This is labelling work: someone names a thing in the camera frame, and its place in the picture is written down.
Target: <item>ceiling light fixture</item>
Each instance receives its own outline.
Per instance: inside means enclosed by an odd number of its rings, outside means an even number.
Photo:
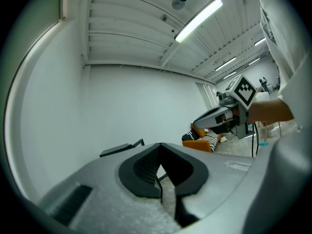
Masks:
[[[248,64],[248,66],[254,64],[256,61],[259,61],[259,60],[260,60],[260,58],[258,58],[258,59],[256,59],[256,60],[252,61],[251,63]]]
[[[230,62],[234,61],[235,59],[236,59],[236,57],[230,59],[229,61],[227,61],[226,63],[224,63],[220,67],[216,68],[215,70],[218,71],[219,69],[223,68],[225,65],[228,65]]]
[[[187,36],[194,31],[204,20],[211,16],[217,9],[223,5],[221,0],[214,0],[200,10],[175,36],[175,40],[182,43]]]
[[[262,43],[263,41],[265,41],[265,38],[262,38],[261,40],[257,41],[254,45],[257,46],[257,45],[259,45],[260,43]]]
[[[223,79],[226,79],[227,77],[230,77],[231,75],[234,75],[236,73],[236,71],[234,71],[233,73],[230,73],[228,76],[226,76],[225,78]]]

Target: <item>black cable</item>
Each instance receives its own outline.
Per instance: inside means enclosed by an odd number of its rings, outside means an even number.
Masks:
[[[258,129],[257,129],[256,123],[254,123],[254,126],[255,126],[255,131],[256,131],[256,134],[257,134],[257,151],[255,152],[255,155],[257,156],[258,149],[259,149],[259,133],[258,133]]]
[[[253,125],[253,139],[252,139],[252,157],[254,157],[254,125]]]

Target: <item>orange cushion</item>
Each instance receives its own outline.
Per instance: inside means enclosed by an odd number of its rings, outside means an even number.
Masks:
[[[193,123],[191,123],[191,128],[195,130],[195,132],[199,135],[199,137],[204,138],[206,135],[206,132],[204,129],[197,129],[194,127]]]
[[[211,152],[209,141],[207,140],[185,140],[183,141],[183,146],[200,151]]]

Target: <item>ceiling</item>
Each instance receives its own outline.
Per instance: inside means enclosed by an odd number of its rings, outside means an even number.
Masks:
[[[177,32],[211,0],[90,0],[86,63],[127,64],[189,75],[212,83],[268,53],[260,28],[259,0],[222,0],[223,6],[182,43]],[[231,58],[236,60],[215,71]]]

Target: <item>person's arm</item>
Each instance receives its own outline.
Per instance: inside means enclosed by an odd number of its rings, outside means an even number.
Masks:
[[[255,101],[249,109],[248,124],[266,121],[270,124],[293,119],[289,107],[280,99]]]

